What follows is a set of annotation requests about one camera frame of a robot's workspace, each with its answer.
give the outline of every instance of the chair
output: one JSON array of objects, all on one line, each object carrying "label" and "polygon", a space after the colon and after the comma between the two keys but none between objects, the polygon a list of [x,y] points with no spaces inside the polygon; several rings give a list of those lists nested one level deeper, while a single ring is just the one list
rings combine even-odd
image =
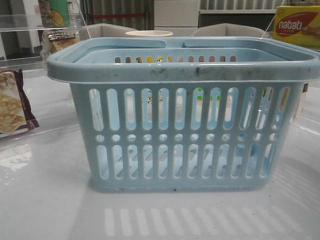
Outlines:
[{"label": "chair", "polygon": [[259,37],[264,35],[265,31],[252,26],[220,23],[216,25],[200,27],[193,31],[192,37],[213,37],[213,36],[243,36],[243,37]]},{"label": "chair", "polygon": [[129,31],[136,31],[134,28],[126,27],[126,26],[119,26],[107,23],[99,23],[93,24],[88,26],[83,26],[79,30],[80,40],[86,40],[91,38],[101,38],[101,37],[128,37],[126,32]]}]

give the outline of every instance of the yellow snack box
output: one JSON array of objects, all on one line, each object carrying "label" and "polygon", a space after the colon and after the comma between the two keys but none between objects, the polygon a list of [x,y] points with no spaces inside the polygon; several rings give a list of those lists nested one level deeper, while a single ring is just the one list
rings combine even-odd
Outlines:
[{"label": "yellow snack box", "polygon": [[273,38],[311,49],[320,49],[320,6],[276,8]]}]

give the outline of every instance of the plastic basket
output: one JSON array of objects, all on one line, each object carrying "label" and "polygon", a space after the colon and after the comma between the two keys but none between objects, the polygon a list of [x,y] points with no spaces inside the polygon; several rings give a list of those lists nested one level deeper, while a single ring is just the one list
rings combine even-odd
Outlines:
[{"label": "plastic basket", "polygon": [[95,38],[47,65],[70,83],[104,189],[264,185],[320,78],[319,53],[253,37]]}]

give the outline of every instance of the gray chair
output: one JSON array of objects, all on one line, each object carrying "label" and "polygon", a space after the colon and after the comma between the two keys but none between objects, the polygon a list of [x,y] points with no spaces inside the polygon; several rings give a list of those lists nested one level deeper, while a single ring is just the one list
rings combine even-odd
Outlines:
[{"label": "gray chair", "polygon": [[231,23],[220,23],[216,25],[200,27],[193,31],[192,37],[212,37],[212,36],[243,36],[259,37],[264,35],[265,31],[252,26],[237,25]]},{"label": "gray chair", "polygon": [[83,26],[79,30],[80,40],[86,40],[91,38],[101,38],[101,37],[115,37],[122,38],[128,37],[126,32],[136,31],[134,28],[119,26],[107,23],[99,23],[88,26]]}]

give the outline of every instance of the cracker package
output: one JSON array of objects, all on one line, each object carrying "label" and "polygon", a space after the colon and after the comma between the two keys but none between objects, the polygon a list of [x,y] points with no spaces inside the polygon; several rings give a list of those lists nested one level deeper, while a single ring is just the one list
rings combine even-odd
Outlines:
[{"label": "cracker package", "polygon": [[76,28],[63,30],[44,30],[42,33],[42,60],[46,61],[48,56],[79,42],[79,33]]},{"label": "cracker package", "polygon": [[0,138],[39,127],[23,84],[22,70],[0,72]]},{"label": "cracker package", "polygon": [[273,38],[311,49],[320,49],[320,6],[276,8]]}]

